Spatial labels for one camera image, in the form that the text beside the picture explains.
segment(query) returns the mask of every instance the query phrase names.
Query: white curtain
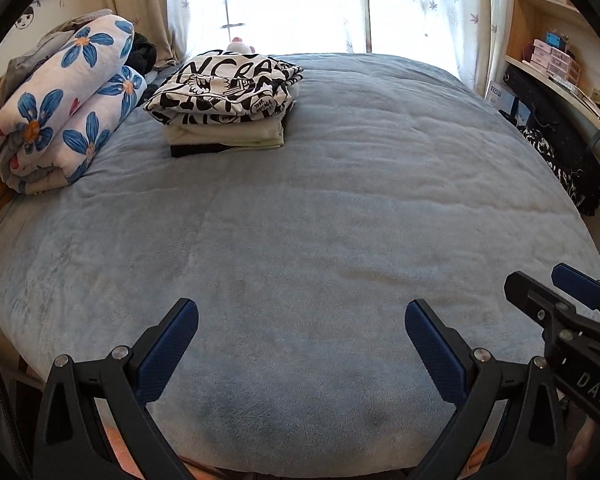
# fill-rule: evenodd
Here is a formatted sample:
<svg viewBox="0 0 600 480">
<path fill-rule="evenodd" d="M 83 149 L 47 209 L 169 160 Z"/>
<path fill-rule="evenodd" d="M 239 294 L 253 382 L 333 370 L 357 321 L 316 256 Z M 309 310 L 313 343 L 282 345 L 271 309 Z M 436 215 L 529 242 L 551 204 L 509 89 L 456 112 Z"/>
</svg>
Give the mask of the white curtain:
<svg viewBox="0 0 600 480">
<path fill-rule="evenodd" d="M 451 72 L 484 93 L 506 41 L 511 0 L 170 0 L 171 23 L 188 27 L 187 53 L 239 36 L 266 54 L 367 51 Z"/>
</svg>

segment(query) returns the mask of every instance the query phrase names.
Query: cable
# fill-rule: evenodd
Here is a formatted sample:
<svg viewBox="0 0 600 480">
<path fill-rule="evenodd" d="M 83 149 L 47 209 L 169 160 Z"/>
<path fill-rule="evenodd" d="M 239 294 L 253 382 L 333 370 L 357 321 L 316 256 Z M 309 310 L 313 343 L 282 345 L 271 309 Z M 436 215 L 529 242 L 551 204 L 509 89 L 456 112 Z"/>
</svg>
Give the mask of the cable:
<svg viewBox="0 0 600 480">
<path fill-rule="evenodd" d="M 24 480 L 32 480 L 31 465 L 29 464 L 27 454 L 25 453 L 24 446 L 22 445 L 22 440 L 20 439 L 20 433 L 18 432 L 18 427 L 16 426 L 16 419 L 13 415 L 13 409 L 11 408 L 11 403 L 9 401 L 7 387 L 4 384 L 1 374 L 0 407 L 2 408 L 4 420 L 7 423 L 7 430 L 9 431 L 9 437 L 11 438 L 11 443 L 13 444 L 13 450 L 16 455 L 16 462 L 20 471 L 20 475 Z"/>
</svg>

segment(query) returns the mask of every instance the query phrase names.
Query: textured blue pad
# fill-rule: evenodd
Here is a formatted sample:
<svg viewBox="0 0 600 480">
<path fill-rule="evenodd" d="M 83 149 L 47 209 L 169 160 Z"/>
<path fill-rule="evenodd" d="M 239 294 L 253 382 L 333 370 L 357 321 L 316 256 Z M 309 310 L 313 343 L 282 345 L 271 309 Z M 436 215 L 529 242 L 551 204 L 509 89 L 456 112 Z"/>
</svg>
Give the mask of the textured blue pad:
<svg viewBox="0 0 600 480">
<path fill-rule="evenodd" d="M 416 301 L 407 306 L 404 327 L 442 399 L 464 404 L 469 395 L 464 367 Z"/>
<path fill-rule="evenodd" d="M 588 306 L 600 309 L 600 284 L 567 264 L 558 264 L 551 273 L 551 280 L 560 290 Z"/>
<path fill-rule="evenodd" d="M 196 330 L 198 308 L 193 301 L 187 300 L 138 367 L 138 404 L 154 402 L 160 397 Z"/>
</svg>

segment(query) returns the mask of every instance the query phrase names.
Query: metal screw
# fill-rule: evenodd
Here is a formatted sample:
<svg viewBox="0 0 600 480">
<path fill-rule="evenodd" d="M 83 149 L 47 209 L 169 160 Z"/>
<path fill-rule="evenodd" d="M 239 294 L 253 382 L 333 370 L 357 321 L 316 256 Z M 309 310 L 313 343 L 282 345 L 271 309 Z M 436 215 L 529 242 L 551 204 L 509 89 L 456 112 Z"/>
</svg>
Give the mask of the metal screw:
<svg viewBox="0 0 600 480">
<path fill-rule="evenodd" d="M 118 361 L 120 361 L 120 359 L 124 359 L 128 355 L 129 355 L 129 348 L 127 348 L 126 346 L 116 346 L 111 351 L 111 357 L 113 357 L 114 359 L 116 359 Z"/>
<path fill-rule="evenodd" d="M 546 359 L 544 357 L 540 357 L 539 355 L 537 355 L 536 357 L 534 357 L 534 364 L 540 368 L 541 370 L 543 368 L 547 368 L 548 367 L 548 363 L 546 362 Z"/>
<path fill-rule="evenodd" d="M 560 330 L 558 337 L 563 341 L 571 341 L 573 339 L 573 332 L 568 328 L 563 328 L 562 330 Z"/>
<path fill-rule="evenodd" d="M 485 363 L 491 359 L 491 353 L 486 348 L 476 348 L 474 350 L 474 357 L 481 363 Z"/>
<path fill-rule="evenodd" d="M 55 358 L 54 360 L 54 364 L 58 367 L 58 368 L 62 368 L 65 364 L 67 364 L 69 362 L 69 356 L 67 354 L 60 354 L 58 357 Z"/>
</svg>

